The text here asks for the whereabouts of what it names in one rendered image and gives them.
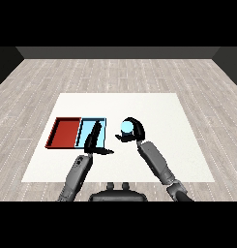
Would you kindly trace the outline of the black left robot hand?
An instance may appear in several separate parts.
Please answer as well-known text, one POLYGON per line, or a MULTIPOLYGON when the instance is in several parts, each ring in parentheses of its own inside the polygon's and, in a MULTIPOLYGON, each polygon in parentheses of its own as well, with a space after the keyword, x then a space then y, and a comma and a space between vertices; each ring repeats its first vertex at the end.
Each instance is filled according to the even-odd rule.
POLYGON ((105 149, 103 147, 98 147, 98 137, 102 128, 102 124, 99 120, 97 120, 92 128, 91 133, 87 136, 85 143, 84 143, 84 152, 87 154, 100 154, 100 155, 107 155, 113 154, 112 150, 105 149))

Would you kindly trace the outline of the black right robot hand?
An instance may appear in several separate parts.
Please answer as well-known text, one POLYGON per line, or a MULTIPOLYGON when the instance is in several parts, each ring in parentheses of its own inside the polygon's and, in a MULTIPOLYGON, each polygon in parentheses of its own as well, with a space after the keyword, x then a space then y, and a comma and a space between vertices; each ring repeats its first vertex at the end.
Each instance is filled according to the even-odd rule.
POLYGON ((122 136, 116 135, 116 138, 121 142, 128 142, 128 141, 143 141, 145 140, 145 131, 143 125, 133 117, 127 117, 124 121, 131 121, 133 123, 133 133, 130 136, 122 136))

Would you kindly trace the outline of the light blue shallow open box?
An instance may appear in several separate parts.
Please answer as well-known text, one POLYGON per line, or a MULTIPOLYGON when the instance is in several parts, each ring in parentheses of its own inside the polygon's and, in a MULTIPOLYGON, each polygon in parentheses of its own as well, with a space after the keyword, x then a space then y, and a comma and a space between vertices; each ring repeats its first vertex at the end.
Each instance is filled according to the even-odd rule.
POLYGON ((97 141, 97 147, 104 148, 104 141, 105 141, 105 126, 106 126, 106 119, 104 117, 83 117, 80 122, 80 126, 77 131, 77 136, 75 139, 75 145, 74 147, 77 149, 83 149, 84 143, 88 137, 88 135, 91 133, 94 124, 99 121, 102 125, 98 141, 97 141))

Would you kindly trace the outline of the red shallow open box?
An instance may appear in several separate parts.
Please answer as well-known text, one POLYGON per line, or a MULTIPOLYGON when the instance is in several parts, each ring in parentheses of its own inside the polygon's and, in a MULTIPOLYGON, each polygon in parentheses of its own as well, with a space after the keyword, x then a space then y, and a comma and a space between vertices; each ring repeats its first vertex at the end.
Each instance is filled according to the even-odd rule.
POLYGON ((48 136, 47 149, 74 149, 80 117, 57 117, 48 136))

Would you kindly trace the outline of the dark grey robot body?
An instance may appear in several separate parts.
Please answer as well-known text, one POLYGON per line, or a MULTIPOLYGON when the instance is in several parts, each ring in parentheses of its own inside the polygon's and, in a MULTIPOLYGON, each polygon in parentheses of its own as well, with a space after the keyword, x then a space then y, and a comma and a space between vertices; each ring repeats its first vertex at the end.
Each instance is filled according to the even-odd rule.
POLYGON ((114 189, 114 183, 108 182, 106 189, 92 194, 89 202, 147 202, 144 194, 132 191, 128 182, 122 183, 121 190, 114 189))

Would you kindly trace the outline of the small blue can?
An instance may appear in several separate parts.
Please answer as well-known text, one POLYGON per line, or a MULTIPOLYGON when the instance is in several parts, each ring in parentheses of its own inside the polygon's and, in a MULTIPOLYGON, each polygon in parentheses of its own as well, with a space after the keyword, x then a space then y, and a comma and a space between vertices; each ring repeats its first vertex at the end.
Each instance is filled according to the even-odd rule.
POLYGON ((123 121, 121 123, 122 136, 130 136, 133 133, 133 123, 131 121, 123 121))

